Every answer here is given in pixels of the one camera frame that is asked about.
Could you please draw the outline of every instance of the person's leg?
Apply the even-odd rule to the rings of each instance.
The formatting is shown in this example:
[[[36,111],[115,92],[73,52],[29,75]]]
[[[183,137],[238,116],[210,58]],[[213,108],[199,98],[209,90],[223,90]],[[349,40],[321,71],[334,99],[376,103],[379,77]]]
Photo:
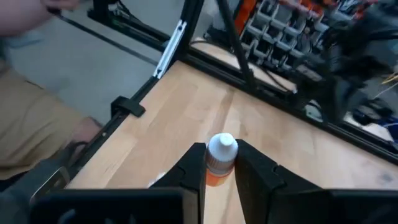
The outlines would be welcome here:
[[[90,142],[101,125],[65,106],[0,61],[0,180],[33,168],[74,142]]]

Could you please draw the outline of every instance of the gray parts organizer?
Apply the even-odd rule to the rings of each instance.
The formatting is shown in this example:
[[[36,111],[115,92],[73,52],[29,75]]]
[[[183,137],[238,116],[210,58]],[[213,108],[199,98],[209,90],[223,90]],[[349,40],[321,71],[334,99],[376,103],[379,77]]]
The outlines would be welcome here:
[[[248,20],[240,39],[251,62],[289,70],[303,54],[318,54],[322,49],[320,37],[329,28],[329,21],[352,20],[353,14],[343,11],[360,3],[341,2],[336,9],[324,9],[319,15],[294,0],[284,2],[264,0]]]

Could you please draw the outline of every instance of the orange liquid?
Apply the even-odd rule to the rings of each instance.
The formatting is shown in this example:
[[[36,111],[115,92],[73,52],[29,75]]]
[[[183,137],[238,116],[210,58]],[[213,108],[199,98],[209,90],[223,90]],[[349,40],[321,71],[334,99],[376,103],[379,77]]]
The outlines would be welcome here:
[[[206,169],[206,184],[211,186],[211,187],[217,187],[220,186],[225,182],[227,177],[230,175],[232,172],[232,169],[225,175],[218,176],[214,175],[209,169]]]

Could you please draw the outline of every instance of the white bottle cap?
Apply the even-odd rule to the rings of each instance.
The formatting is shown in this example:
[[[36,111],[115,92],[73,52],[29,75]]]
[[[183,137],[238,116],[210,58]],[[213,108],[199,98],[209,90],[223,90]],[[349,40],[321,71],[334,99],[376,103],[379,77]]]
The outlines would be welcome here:
[[[207,145],[207,168],[214,175],[225,175],[234,167],[237,154],[238,143],[232,134],[216,134]]]

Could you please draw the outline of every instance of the wooden table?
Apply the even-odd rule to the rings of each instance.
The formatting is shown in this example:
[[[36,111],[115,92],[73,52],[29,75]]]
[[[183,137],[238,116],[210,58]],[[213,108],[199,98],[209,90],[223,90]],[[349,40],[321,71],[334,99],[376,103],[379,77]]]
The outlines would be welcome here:
[[[216,47],[198,47],[236,64]],[[258,69],[255,74],[272,82]],[[141,104],[146,113],[128,116],[68,188],[147,187],[194,142],[228,132],[321,187],[398,189],[398,167],[181,62]],[[378,126],[370,129],[390,138]],[[205,223],[243,223],[233,174],[224,185],[206,188]]]

